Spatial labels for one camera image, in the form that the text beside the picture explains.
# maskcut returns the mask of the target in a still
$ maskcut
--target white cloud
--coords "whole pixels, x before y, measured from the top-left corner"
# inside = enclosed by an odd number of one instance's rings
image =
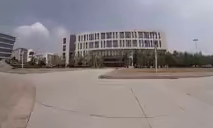
[[[59,52],[62,38],[68,36],[64,27],[54,26],[51,30],[42,23],[18,26],[14,29],[17,37],[15,47],[31,48],[37,52]]]

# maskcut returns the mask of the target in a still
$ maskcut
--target pavement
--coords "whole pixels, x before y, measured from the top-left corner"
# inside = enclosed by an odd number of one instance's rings
[[[213,77],[98,79],[110,71],[25,75],[36,86],[28,128],[213,128]]]
[[[198,71],[186,71],[183,69],[181,72],[158,72],[152,70],[138,71],[138,69],[117,69],[99,76],[100,79],[180,79],[180,78],[200,78],[213,76],[213,69],[198,69]]]
[[[0,128],[25,128],[35,102],[35,87],[19,75],[0,73]]]

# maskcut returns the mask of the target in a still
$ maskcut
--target road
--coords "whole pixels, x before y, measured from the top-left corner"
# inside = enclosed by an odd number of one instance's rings
[[[111,69],[28,74],[28,128],[213,128],[213,77],[104,80]]]

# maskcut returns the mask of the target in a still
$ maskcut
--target sky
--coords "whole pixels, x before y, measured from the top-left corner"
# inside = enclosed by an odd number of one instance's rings
[[[89,31],[158,30],[170,51],[213,54],[213,0],[0,0],[0,32],[15,47],[59,52],[62,37]]]

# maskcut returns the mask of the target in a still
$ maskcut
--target building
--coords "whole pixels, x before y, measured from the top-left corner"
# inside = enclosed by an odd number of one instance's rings
[[[69,40],[69,44],[63,42],[65,58],[69,59],[72,52],[78,57],[101,56],[105,65],[122,63],[122,56],[132,56],[136,50],[154,50],[155,46],[157,50],[167,50],[164,33],[156,31],[87,32],[71,35]]]
[[[76,35],[70,35],[69,39],[63,38],[62,58],[66,65],[71,64],[71,58],[75,56]]]
[[[15,41],[15,37],[0,33],[0,60],[11,57]]]
[[[37,63],[39,63],[40,60],[44,61],[47,67],[56,66],[60,63],[61,60],[59,55],[55,53],[38,53],[35,54],[35,58],[37,59]]]
[[[34,51],[32,49],[26,49],[26,48],[17,48],[14,49],[12,52],[12,58],[18,60],[19,62],[30,62],[31,58],[34,56]]]

